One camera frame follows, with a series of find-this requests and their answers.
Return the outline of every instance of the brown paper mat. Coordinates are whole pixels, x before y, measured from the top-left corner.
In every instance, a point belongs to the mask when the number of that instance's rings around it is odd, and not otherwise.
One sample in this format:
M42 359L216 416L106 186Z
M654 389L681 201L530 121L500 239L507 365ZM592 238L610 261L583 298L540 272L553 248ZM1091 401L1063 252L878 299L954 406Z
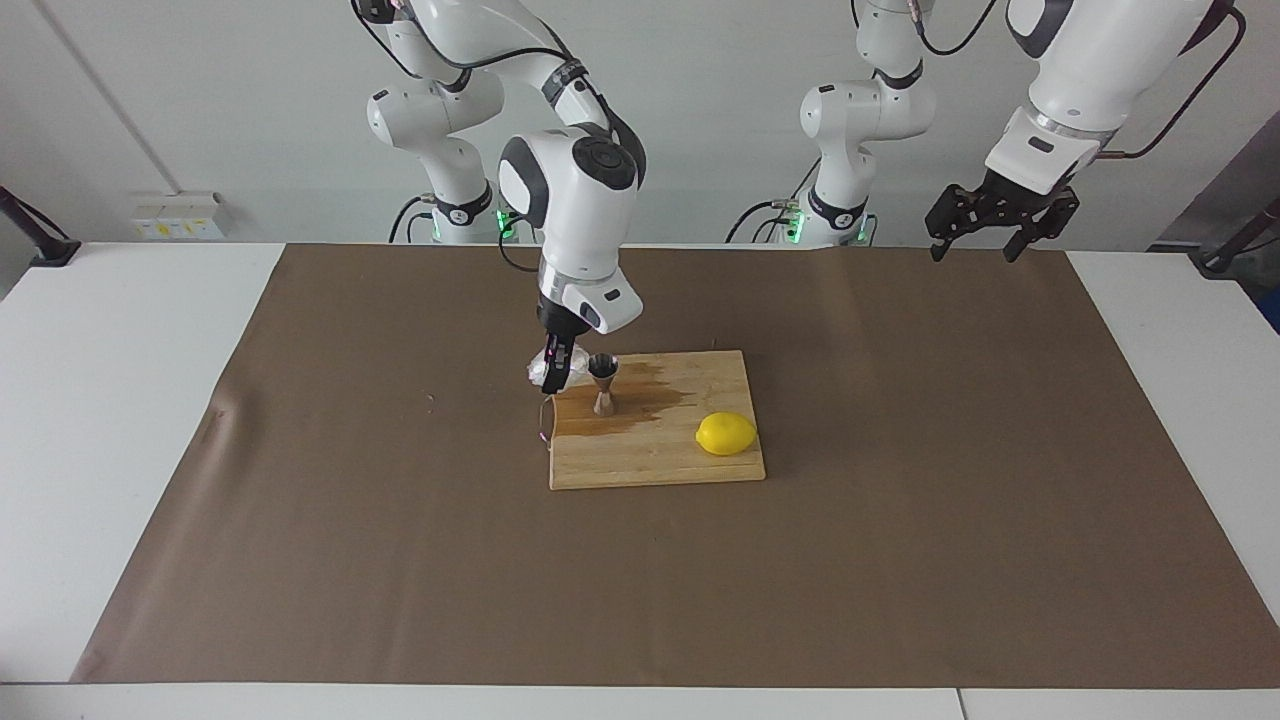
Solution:
M291 246L74 679L1280 685L1065 256L623 260L588 347L744 350L768 480L550 492L531 277Z

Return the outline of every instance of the table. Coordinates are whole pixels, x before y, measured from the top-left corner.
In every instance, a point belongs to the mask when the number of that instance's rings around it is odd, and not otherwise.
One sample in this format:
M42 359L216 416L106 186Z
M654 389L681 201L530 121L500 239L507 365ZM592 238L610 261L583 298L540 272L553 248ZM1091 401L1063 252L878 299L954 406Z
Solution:
M68 268L29 272L0 304L0 682L70 674L282 250L90 245ZM1280 618L1280 525L1270 516L1280 506L1280 337L1234 284L1203 281L1185 258L1070 259ZM360 707L387 716L1248 719L1280 716L1280 691L0 688L4 717L161 717L179 707L191 716L232 705L250 717Z

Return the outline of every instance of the lemon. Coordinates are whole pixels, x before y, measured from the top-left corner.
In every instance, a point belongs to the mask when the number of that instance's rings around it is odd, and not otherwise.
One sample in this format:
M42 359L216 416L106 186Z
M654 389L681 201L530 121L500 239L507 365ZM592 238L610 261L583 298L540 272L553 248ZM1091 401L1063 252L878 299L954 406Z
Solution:
M712 455L737 455L755 442L755 425L737 413L712 413L703 418L694 439Z

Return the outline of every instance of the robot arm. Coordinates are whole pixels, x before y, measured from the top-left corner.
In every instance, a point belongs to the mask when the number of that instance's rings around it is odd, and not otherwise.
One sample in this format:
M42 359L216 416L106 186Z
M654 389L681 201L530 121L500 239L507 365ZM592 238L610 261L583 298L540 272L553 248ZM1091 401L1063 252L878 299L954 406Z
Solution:
M987 156L982 184L948 186L925 218L933 259L988 225L1019 228L1005 259L1056 238L1079 208L1071 178L1092 163L1189 41L1215 0L1010 0L1009 28L1039 63L1030 102Z
M538 282L538 315L547 328L543 392L558 392L568 379L577 336L613 332L644 307L618 268L618 247L644 179L644 146L582 63L518 0L397 1L394 10L387 5L390 0L371 1L384 5L384 17L411 24L417 31L413 42L424 44L406 46L397 56L417 58L425 72L453 70L449 86L436 81L443 92L466 94L468 78L477 82L484 69L536 88L567 126L517 135L498 170L503 199L544 233ZM449 149L438 152L449 155ZM470 169L456 174L474 177Z
M369 99L369 127L393 147L417 155L431 182L431 215L444 243L494 242L498 208L480 152L453 133L502 111L502 81L488 72L465 73L445 63L410 19L412 9L360 0L357 14L387 26L390 53L410 73L408 90L388 86Z
M923 6L932 10L932 0ZM801 105L800 124L822 160L794 242L841 245L855 236L876 177L876 158L861 143L915 137L933 123L937 97L923 77L924 47L908 0L867 0L858 50L876 68L870 79L815 87Z

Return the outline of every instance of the wall socket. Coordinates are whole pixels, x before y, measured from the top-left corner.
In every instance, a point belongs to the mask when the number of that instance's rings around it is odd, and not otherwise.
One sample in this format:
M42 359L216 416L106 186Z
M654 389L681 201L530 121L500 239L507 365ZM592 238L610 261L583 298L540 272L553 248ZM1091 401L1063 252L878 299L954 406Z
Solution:
M142 240L227 240L227 210L216 193L137 195L133 229Z

